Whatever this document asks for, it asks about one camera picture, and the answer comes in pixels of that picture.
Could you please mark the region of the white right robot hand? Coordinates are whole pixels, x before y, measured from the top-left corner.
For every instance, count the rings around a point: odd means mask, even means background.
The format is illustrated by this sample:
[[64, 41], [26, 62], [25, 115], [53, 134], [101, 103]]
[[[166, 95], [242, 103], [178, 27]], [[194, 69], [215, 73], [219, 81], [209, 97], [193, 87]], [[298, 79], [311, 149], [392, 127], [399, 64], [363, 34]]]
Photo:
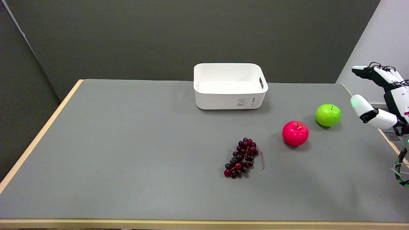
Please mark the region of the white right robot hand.
[[394, 67], [382, 66], [377, 62], [371, 62], [369, 66], [353, 66], [352, 73], [371, 80], [385, 92], [383, 97], [388, 111], [373, 107], [361, 95], [351, 97], [351, 106], [364, 124], [377, 129], [408, 126], [408, 80], [403, 79]]

